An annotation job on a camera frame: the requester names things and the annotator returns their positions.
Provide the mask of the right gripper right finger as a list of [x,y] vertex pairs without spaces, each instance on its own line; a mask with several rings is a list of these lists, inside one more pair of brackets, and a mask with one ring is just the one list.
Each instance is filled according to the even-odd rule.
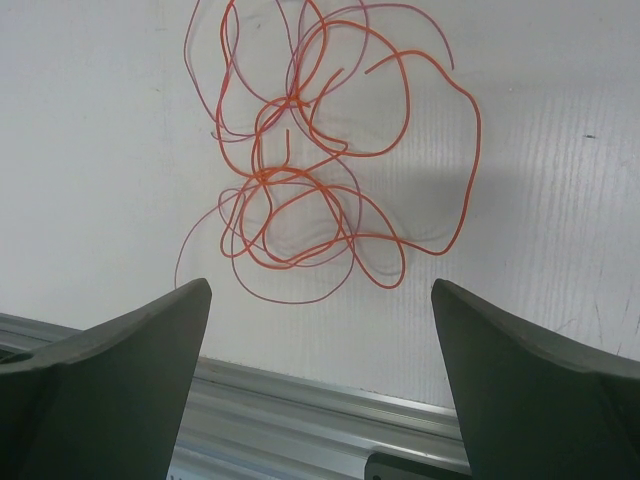
[[473,478],[638,478],[637,361],[451,281],[436,280],[431,301]]

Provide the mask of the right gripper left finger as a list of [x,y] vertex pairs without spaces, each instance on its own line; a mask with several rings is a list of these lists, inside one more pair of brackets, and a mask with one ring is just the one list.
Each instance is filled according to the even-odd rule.
[[211,297],[206,280],[193,280],[2,358],[2,478],[166,478]]

